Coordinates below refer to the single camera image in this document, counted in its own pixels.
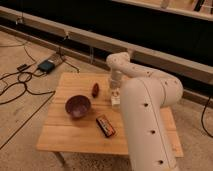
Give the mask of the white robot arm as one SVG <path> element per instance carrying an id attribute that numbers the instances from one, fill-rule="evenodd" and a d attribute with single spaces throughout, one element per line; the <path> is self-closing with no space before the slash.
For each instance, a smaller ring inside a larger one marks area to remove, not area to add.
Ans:
<path id="1" fill-rule="evenodd" d="M 181 81 L 164 71 L 130 62 L 127 52 L 110 54 L 109 85 L 120 89 L 120 110 L 133 171 L 180 171 L 160 109 L 178 102 Z"/>

